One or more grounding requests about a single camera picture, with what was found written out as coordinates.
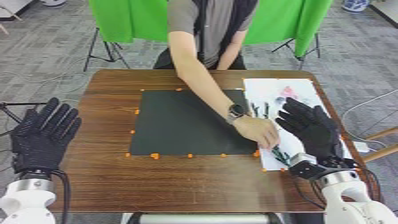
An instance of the gray t-shirt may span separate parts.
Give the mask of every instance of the gray t-shirt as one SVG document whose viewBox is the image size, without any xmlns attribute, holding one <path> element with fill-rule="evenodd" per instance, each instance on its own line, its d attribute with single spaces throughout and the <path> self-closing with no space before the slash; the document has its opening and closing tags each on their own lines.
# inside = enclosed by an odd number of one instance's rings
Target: gray t-shirt
<svg viewBox="0 0 398 224">
<path fill-rule="evenodd" d="M 235 0 L 210 0 L 207 12 L 205 32 L 205 65 L 210 68 L 219 61 L 221 43 L 228 32 Z M 194 35 L 194 25 L 199 15 L 199 8 L 192 0 L 169 0 L 168 9 L 169 32 L 184 31 Z M 253 15 L 247 17 L 240 31 L 249 29 Z"/>
</svg>

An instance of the human arm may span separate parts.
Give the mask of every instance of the human arm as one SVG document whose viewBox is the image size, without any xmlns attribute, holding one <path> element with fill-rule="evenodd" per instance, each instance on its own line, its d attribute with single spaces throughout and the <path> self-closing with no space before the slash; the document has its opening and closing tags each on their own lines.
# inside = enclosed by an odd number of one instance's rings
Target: human arm
<svg viewBox="0 0 398 224">
<path fill-rule="evenodd" d="M 244 44 L 244 40 L 246 40 L 246 35 L 247 35 L 247 30 L 246 31 L 239 31 L 235 33 L 233 40 L 231 40 L 231 43 L 228 45 L 226 52 L 224 52 L 224 54 L 221 56 L 221 62 L 219 62 L 217 70 L 228 70 L 230 67 L 231 67 L 231 64 L 233 64 L 235 59 L 237 59 L 239 54 L 240 54 L 240 49 L 242 49 L 242 44 Z"/>
<path fill-rule="evenodd" d="M 194 35 L 184 31 L 169 33 L 171 55 L 178 71 L 178 77 L 185 81 L 196 95 L 228 119 L 233 101 L 228 98 L 208 69 L 196 57 Z M 256 141 L 265 148 L 272 148 L 279 142 L 278 130 L 272 121 L 244 116 L 233 122 L 242 136 Z"/>
</svg>

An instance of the chair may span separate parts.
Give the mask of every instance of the chair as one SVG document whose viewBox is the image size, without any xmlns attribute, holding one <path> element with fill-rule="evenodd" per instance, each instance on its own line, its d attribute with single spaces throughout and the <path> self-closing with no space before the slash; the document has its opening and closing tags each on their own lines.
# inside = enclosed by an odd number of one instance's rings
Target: chair
<svg viewBox="0 0 398 224">
<path fill-rule="evenodd" d="M 379 132 L 377 134 L 370 135 L 367 137 L 367 140 L 375 140 L 395 133 L 398 133 L 398 127 L 391 128 L 386 131 Z M 365 162 L 367 163 L 372 162 L 375 159 L 381 159 L 383 157 L 386 157 L 388 155 L 391 155 L 397 152 L 398 152 L 398 144 L 391 145 L 388 148 L 381 149 L 375 153 L 367 155 L 363 158 Z"/>
<path fill-rule="evenodd" d="M 11 10 L 6 8 L 6 6 L 4 5 L 0 5 L 0 9 L 4 9 L 8 12 L 9 12 L 9 14 L 11 14 L 11 16 L 22 21 L 22 18 L 20 18 L 20 16 L 11 12 Z M 4 33 L 9 35 L 9 31 L 8 31 L 8 29 L 6 29 L 6 27 L 4 27 L 4 25 L 0 24 L 0 30 L 4 31 Z"/>
</svg>

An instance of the green screen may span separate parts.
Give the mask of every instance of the green screen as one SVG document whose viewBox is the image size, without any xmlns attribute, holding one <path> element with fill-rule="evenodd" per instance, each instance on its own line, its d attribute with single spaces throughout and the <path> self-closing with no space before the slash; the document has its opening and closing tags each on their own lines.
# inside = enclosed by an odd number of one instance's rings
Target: green screen
<svg viewBox="0 0 398 224">
<path fill-rule="evenodd" d="M 105 41 L 168 41 L 166 0 L 89 2 Z M 333 0 L 260 0 L 246 44 L 295 38 L 295 56 L 304 56 L 331 4 Z"/>
</svg>

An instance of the robotic hand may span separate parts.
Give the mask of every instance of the robotic hand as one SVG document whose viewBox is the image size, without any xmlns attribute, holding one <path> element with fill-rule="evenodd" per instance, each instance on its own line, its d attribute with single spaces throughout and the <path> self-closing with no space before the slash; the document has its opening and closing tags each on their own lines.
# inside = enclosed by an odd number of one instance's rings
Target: robotic hand
<svg viewBox="0 0 398 224">
<path fill-rule="evenodd" d="M 308 154 L 292 159 L 290 172 L 319 181 L 327 199 L 326 223 L 397 224 L 398 218 L 386 205 L 368 196 L 368 187 L 359 179 L 354 162 L 343 159 L 338 126 L 320 106 L 311 108 L 288 98 L 278 123 L 303 141 Z M 342 196 L 354 199 L 345 202 Z"/>
<path fill-rule="evenodd" d="M 0 199 L 0 208 L 8 214 L 4 224 L 56 223 L 47 209 L 56 201 L 52 174 L 68 179 L 59 164 L 82 125 L 79 110 L 68 104 L 57 107 L 59 99 L 52 98 L 40 113 L 32 109 L 27 111 L 11 133 L 13 166 L 20 180 L 9 184 Z"/>
</svg>

